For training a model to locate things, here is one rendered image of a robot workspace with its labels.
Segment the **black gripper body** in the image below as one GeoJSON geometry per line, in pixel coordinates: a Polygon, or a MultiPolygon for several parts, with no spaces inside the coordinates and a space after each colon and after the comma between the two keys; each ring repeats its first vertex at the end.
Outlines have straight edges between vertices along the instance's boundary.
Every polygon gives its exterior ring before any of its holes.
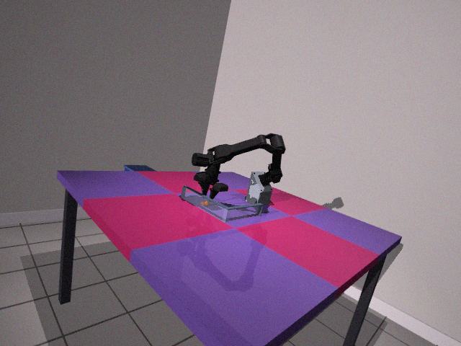
{"type": "Polygon", "coordinates": [[[213,179],[212,179],[212,182],[206,182],[206,183],[203,182],[202,184],[207,184],[208,183],[208,184],[212,185],[213,186],[212,188],[214,190],[218,191],[218,192],[226,192],[226,191],[228,191],[228,186],[226,184],[217,183],[217,182],[219,182],[218,174],[221,173],[219,171],[219,169],[211,169],[211,168],[208,167],[207,169],[205,169],[205,171],[207,171],[209,173],[212,172],[213,173],[213,179]]]}

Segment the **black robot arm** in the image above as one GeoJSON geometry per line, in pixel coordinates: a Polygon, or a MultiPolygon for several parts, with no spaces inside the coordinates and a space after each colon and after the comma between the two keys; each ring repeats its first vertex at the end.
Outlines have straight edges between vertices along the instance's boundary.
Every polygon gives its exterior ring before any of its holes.
{"type": "MultiPolygon", "coordinates": [[[[230,161],[234,156],[243,154],[258,148],[265,149],[272,154],[272,163],[268,166],[268,172],[259,175],[263,186],[269,185],[270,182],[278,183],[281,180],[281,160],[282,154],[285,153],[285,143],[281,135],[270,133],[268,135],[258,135],[247,141],[242,141],[233,145],[223,144],[207,150],[207,154],[194,153],[192,155],[192,165],[198,167],[209,167],[211,169],[220,169],[220,164],[230,161]],[[270,144],[267,140],[270,140],[270,144]],[[213,155],[213,151],[215,155],[213,155]]],[[[196,181],[200,184],[203,182],[212,182],[212,172],[196,173],[196,181]]]]}

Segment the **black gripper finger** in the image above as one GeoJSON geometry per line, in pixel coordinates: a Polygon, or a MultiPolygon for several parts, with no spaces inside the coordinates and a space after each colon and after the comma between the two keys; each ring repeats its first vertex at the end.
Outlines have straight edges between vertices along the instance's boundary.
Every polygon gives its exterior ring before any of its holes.
{"type": "Polygon", "coordinates": [[[207,191],[209,190],[210,184],[208,184],[208,183],[207,183],[207,184],[200,184],[200,183],[198,183],[198,184],[199,184],[199,185],[201,186],[201,188],[202,188],[202,194],[203,194],[203,195],[207,195],[207,191]]]}
{"type": "Polygon", "coordinates": [[[219,193],[218,191],[212,189],[212,188],[209,188],[210,189],[210,198],[211,199],[214,199],[214,197],[219,193]]]}

